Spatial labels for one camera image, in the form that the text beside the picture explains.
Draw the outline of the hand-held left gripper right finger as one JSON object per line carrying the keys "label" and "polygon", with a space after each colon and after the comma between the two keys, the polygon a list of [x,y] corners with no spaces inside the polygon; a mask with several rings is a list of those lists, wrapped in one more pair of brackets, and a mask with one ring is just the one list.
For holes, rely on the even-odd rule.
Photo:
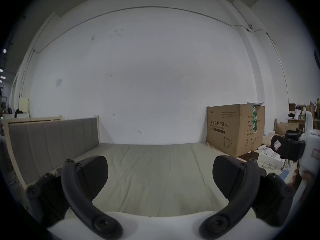
{"label": "hand-held left gripper right finger", "polygon": [[220,155],[212,168],[215,184],[229,201],[199,227],[204,239],[218,239],[232,230],[252,208],[256,218],[269,226],[283,226],[294,197],[293,188],[277,174],[266,173],[251,158],[246,162]]}

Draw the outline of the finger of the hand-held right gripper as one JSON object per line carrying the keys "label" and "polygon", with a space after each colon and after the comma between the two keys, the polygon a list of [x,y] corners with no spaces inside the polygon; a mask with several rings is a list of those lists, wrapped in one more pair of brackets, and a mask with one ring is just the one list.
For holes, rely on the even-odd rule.
{"label": "finger of the hand-held right gripper", "polygon": [[305,140],[292,140],[278,135],[271,138],[271,149],[279,154],[281,159],[297,162],[302,157],[305,147]]}
{"label": "finger of the hand-held right gripper", "polygon": [[285,138],[292,141],[299,141],[299,138],[302,136],[301,130],[287,130],[285,133]]}

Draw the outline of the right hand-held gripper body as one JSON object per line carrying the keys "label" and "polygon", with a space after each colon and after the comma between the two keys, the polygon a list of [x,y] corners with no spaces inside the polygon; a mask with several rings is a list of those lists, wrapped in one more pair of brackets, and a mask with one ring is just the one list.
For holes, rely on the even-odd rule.
{"label": "right hand-held gripper body", "polygon": [[319,172],[320,167],[320,131],[314,129],[313,116],[310,111],[305,114],[305,132],[299,138],[305,141],[305,148],[299,159],[299,172]]}

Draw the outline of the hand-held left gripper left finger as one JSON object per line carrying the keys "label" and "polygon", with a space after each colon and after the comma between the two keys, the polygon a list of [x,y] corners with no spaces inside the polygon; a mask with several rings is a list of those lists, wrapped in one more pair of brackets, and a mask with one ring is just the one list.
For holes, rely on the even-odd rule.
{"label": "hand-held left gripper left finger", "polygon": [[94,155],[75,162],[67,159],[56,174],[44,174],[26,189],[34,219],[46,228],[65,218],[70,208],[92,232],[107,240],[118,240],[121,224],[96,208],[92,201],[109,175],[107,160]]}

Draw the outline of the person's right hand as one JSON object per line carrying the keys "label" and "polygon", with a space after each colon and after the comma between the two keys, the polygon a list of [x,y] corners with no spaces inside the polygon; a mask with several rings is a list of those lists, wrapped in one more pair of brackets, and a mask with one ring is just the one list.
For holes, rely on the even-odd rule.
{"label": "person's right hand", "polygon": [[311,189],[313,188],[315,178],[315,175],[310,171],[305,170],[300,174],[299,168],[295,170],[292,186],[295,190],[294,197],[298,197],[300,204],[303,204],[306,201]]}

